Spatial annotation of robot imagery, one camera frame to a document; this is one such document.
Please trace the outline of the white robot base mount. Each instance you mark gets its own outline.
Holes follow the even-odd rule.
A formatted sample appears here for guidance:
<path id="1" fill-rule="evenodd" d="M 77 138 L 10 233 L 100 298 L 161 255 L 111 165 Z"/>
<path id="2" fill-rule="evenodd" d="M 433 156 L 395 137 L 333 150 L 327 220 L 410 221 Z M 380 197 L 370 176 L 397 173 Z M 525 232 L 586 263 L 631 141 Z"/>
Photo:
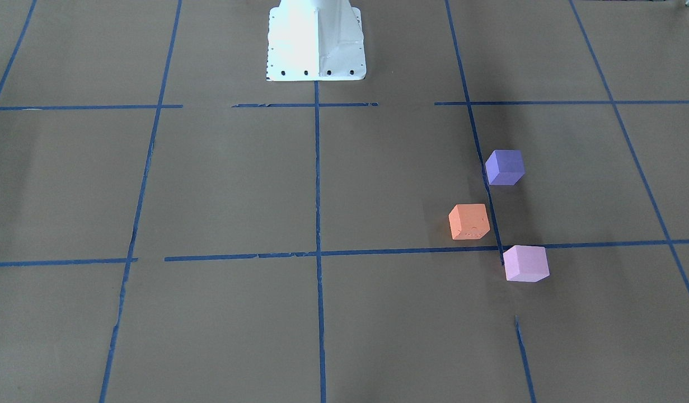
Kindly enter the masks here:
<path id="1" fill-rule="evenodd" d="M 349 1 L 281 1 L 269 11 L 270 82 L 363 80 L 362 13 Z"/>

